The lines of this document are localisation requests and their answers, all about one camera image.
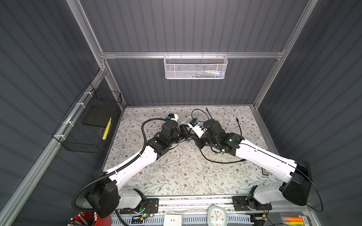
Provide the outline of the small black power adapter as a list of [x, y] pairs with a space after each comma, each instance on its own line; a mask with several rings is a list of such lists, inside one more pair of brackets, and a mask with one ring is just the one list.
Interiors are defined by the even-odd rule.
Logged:
[[265, 176], [269, 176], [270, 172], [268, 170], [262, 168], [262, 174], [265, 175]]

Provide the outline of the white network switch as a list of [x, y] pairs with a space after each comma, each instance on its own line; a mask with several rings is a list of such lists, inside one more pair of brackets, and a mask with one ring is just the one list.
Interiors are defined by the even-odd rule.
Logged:
[[185, 125], [189, 128], [191, 128], [191, 125], [190, 125], [190, 122], [192, 121], [192, 117], [189, 116], [188, 118], [186, 118], [183, 122], [182, 122], [182, 125]]

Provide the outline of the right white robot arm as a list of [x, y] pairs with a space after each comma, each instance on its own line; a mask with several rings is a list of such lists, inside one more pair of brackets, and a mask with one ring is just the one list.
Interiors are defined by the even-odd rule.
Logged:
[[252, 210], [271, 210], [271, 203], [289, 201], [306, 206], [311, 188], [314, 188], [310, 164], [307, 161], [281, 157], [269, 152], [242, 135], [227, 133], [214, 119], [202, 125], [192, 119], [188, 126], [195, 132], [195, 143], [199, 149], [209, 146], [222, 153], [230, 154], [241, 161], [249, 161], [269, 171], [279, 180], [267, 185], [252, 186], [244, 203]]

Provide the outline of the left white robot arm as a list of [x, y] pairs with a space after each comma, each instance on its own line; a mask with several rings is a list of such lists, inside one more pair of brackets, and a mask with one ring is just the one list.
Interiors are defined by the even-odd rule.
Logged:
[[79, 212], [96, 212], [99, 217], [106, 218], [118, 209], [144, 209], [146, 197], [138, 189], [132, 192], [123, 190], [126, 182], [143, 168], [154, 163], [166, 154], [173, 144], [180, 143], [190, 136], [187, 129], [192, 121], [188, 117], [182, 124], [178, 124], [174, 114], [163, 118], [161, 132], [151, 139], [147, 139], [144, 126], [153, 121], [146, 120], [141, 125], [143, 136], [142, 149], [123, 163], [100, 171], [99, 177], [80, 188], [71, 200], [71, 206]]

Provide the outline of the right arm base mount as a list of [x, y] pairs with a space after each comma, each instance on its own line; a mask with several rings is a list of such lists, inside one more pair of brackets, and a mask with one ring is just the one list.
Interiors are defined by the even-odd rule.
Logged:
[[236, 211], [270, 211], [272, 205], [270, 203], [261, 204], [254, 198], [247, 196], [233, 196], [232, 204]]

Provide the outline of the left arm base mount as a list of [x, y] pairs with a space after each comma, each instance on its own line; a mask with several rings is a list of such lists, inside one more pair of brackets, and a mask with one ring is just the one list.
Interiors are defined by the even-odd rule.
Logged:
[[119, 209], [118, 212], [120, 214], [155, 214], [158, 213], [158, 205], [158, 198], [147, 198], [142, 200], [135, 209], [123, 208]]

